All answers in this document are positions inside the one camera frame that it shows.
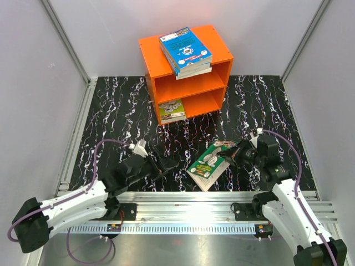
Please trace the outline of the small circuit board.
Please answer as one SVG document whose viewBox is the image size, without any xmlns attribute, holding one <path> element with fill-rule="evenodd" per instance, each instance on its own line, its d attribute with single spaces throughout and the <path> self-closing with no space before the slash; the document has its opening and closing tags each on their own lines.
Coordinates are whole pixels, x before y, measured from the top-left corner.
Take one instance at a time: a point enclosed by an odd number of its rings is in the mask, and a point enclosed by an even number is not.
<svg viewBox="0 0 355 266">
<path fill-rule="evenodd" d="M 257 224 L 255 225 L 255 237 L 258 239 L 258 241 L 261 240 L 271 240 L 271 237 L 273 235 L 273 225 L 268 223 L 268 224 Z"/>
<path fill-rule="evenodd" d="M 120 232 L 121 224 L 107 224 L 107 232 Z"/>
</svg>

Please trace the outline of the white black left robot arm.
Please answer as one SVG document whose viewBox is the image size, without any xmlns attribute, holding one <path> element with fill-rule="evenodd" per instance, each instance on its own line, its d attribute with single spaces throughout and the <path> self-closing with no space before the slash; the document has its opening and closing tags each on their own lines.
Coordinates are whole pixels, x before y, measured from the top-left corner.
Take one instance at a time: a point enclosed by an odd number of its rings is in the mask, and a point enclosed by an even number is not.
<svg viewBox="0 0 355 266">
<path fill-rule="evenodd" d="M 35 197 L 26 200 L 15 215 L 10 231 L 16 234 L 21 251 L 31 253 L 70 227 L 92 219 L 117 218 L 120 194 L 145 178 L 156 181 L 177 165 L 175 160 L 156 152 L 146 158 L 132 155 L 93 185 L 41 202 Z"/>
</svg>

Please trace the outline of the aluminium front rail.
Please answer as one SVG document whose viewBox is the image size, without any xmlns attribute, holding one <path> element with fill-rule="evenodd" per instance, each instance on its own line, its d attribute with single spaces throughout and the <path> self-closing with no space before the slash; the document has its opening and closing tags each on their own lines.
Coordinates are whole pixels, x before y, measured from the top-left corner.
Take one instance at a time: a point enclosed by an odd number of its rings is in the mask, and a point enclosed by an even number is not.
<svg viewBox="0 0 355 266">
<path fill-rule="evenodd" d="M 136 223 L 234 223 L 230 206 L 250 203 L 258 192 L 125 192 L 120 203 L 137 205 Z"/>
</svg>

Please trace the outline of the left aluminium frame post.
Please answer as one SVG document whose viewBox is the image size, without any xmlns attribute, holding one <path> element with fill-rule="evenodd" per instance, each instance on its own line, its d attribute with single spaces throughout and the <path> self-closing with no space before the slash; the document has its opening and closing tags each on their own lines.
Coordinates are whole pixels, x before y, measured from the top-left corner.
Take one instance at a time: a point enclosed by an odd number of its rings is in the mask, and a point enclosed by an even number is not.
<svg viewBox="0 0 355 266">
<path fill-rule="evenodd" d="M 41 6 L 43 7 L 46 15 L 48 16 L 51 24 L 53 25 L 60 41 L 64 45 L 72 63 L 74 64 L 76 70 L 78 71 L 81 79 L 84 81 L 85 85 L 88 86 L 90 84 L 91 78 L 87 74 L 86 70 L 84 69 L 77 53 L 75 52 L 65 30 L 62 26 L 58 15 L 56 14 L 51 2 L 49 0 L 39 0 Z"/>
</svg>

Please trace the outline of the blue 26-Storey Treehouse book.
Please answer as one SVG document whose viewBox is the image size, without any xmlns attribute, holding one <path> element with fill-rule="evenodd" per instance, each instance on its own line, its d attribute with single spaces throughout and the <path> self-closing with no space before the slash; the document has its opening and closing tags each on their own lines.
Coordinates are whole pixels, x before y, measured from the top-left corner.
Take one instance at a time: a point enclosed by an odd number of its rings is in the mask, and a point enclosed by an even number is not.
<svg viewBox="0 0 355 266">
<path fill-rule="evenodd" d="M 191 45 L 176 53 L 160 46 L 175 76 L 189 74 L 211 67 L 212 54 L 207 49 L 194 49 Z"/>
</svg>

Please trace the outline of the orange wooden shelf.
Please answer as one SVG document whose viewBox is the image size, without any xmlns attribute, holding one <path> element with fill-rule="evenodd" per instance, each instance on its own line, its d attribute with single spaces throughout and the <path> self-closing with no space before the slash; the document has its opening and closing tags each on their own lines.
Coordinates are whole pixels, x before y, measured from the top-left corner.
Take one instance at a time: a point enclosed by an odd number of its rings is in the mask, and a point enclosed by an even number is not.
<svg viewBox="0 0 355 266">
<path fill-rule="evenodd" d="M 182 100 L 187 118 L 220 110 L 234 57 L 213 25 L 195 27 L 192 31 L 212 52 L 210 73 L 176 80 L 168 60 L 160 48 L 158 36 L 139 39 L 145 62 L 145 78 L 148 92 L 159 125 L 159 105 Z"/>
</svg>

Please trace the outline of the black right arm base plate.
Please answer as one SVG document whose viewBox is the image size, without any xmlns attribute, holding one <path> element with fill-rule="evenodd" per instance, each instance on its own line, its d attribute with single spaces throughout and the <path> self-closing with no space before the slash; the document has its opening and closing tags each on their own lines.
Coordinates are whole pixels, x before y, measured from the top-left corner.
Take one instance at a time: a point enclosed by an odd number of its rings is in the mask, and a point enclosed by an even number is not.
<svg viewBox="0 0 355 266">
<path fill-rule="evenodd" d="M 234 202 L 230 206 L 235 221 L 267 221 L 263 216 L 256 214 L 251 203 Z"/>
</svg>

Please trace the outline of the left small circuit board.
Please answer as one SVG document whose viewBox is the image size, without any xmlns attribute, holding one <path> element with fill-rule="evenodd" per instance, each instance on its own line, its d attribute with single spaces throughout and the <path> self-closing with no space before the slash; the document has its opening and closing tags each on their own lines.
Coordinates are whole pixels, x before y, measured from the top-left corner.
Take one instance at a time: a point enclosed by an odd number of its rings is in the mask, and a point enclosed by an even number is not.
<svg viewBox="0 0 355 266">
<path fill-rule="evenodd" d="M 120 232 L 121 224 L 107 224 L 107 232 Z"/>
</svg>

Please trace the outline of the aluminium frame post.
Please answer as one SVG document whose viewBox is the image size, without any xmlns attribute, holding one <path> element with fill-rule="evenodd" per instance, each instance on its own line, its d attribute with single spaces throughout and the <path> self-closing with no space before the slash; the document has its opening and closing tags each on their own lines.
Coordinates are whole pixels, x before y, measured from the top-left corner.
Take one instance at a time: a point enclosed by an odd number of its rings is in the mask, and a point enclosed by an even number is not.
<svg viewBox="0 0 355 266">
<path fill-rule="evenodd" d="M 283 74 L 281 75 L 281 81 L 284 83 L 287 78 L 289 77 L 292 69 L 294 68 L 294 66 L 296 65 L 298 59 L 300 58 L 303 50 L 305 49 L 307 43 L 309 42 L 309 40 L 311 39 L 313 33 L 315 32 L 317 26 L 319 25 L 322 17 L 324 16 L 324 14 L 326 13 L 328 7 L 331 5 L 332 0 L 322 0 L 315 12 L 315 14 L 313 15 L 305 33 L 303 34 L 301 41 L 299 42 L 295 52 L 293 53 L 291 60 L 289 61 L 289 63 L 286 66 L 285 71 L 283 72 Z"/>
<path fill-rule="evenodd" d="M 48 16 L 51 24 L 53 25 L 60 41 L 64 45 L 72 63 L 74 64 L 76 70 L 78 71 L 81 79 L 84 81 L 85 85 L 88 86 L 90 84 L 91 78 L 87 74 L 86 70 L 84 69 L 77 53 L 75 52 L 65 30 L 62 26 L 58 15 L 56 14 L 51 2 L 49 0 L 39 0 L 41 6 L 43 7 L 46 15 Z"/>
</svg>

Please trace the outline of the green 65-Storey Treehouse book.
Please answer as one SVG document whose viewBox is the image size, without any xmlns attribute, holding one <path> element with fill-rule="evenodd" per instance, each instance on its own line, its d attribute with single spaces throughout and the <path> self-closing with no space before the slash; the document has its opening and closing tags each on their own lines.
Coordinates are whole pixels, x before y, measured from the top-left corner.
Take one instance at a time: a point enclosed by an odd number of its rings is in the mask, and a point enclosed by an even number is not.
<svg viewBox="0 0 355 266">
<path fill-rule="evenodd" d="M 159 104 L 159 117 L 162 124 L 186 119 L 186 112 L 181 99 Z"/>
</svg>

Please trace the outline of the dark green book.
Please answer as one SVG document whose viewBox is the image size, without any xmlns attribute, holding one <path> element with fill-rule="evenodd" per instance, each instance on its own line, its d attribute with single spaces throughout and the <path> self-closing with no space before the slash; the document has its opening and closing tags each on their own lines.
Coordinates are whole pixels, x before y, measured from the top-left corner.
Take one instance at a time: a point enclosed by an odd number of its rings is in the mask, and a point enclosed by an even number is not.
<svg viewBox="0 0 355 266">
<path fill-rule="evenodd" d="M 236 146 L 236 141 L 217 140 L 187 169 L 189 176 L 202 191 L 208 191 L 230 165 L 217 154 Z"/>
</svg>

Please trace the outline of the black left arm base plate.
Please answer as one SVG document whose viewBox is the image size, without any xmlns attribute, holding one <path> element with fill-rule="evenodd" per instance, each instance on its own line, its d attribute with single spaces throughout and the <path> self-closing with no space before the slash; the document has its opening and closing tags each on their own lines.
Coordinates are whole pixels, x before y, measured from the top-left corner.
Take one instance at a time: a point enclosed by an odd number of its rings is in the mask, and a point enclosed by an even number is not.
<svg viewBox="0 0 355 266">
<path fill-rule="evenodd" d="M 113 217 L 110 218 L 111 221 L 135 221 L 137 215 L 138 205 L 136 203 L 121 203 L 118 210 L 113 212 Z"/>
</svg>

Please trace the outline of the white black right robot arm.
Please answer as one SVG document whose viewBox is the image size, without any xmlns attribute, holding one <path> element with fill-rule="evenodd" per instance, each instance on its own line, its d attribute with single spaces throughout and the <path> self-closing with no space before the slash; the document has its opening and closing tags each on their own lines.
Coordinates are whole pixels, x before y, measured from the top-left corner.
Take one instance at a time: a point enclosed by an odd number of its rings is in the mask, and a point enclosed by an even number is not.
<svg viewBox="0 0 355 266">
<path fill-rule="evenodd" d="M 251 135 L 236 146 L 218 152 L 231 166 L 257 168 L 271 190 L 255 194 L 251 213 L 276 227 L 293 253 L 294 265 L 344 265 L 347 246 L 334 239 L 321 224 L 303 196 L 299 180 L 282 163 L 277 133 Z"/>
</svg>

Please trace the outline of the blue back-cover book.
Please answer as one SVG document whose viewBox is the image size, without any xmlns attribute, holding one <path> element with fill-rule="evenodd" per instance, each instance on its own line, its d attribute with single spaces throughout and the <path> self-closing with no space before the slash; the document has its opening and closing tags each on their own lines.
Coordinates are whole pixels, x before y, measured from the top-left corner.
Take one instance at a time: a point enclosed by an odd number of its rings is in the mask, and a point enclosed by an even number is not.
<svg viewBox="0 0 355 266">
<path fill-rule="evenodd" d="M 162 35 L 158 41 L 175 75 L 211 67 L 212 53 L 189 27 Z"/>
</svg>

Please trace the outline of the right small circuit board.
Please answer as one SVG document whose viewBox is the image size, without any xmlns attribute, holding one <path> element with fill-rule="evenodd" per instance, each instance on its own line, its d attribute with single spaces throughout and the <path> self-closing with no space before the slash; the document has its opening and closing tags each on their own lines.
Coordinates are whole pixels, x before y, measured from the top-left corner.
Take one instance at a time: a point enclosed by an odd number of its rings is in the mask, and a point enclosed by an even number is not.
<svg viewBox="0 0 355 266">
<path fill-rule="evenodd" d="M 258 241 L 261 240 L 271 240 L 271 237 L 273 235 L 273 225 L 268 223 L 268 224 L 257 224 L 255 225 L 255 237 L 258 239 Z"/>
</svg>

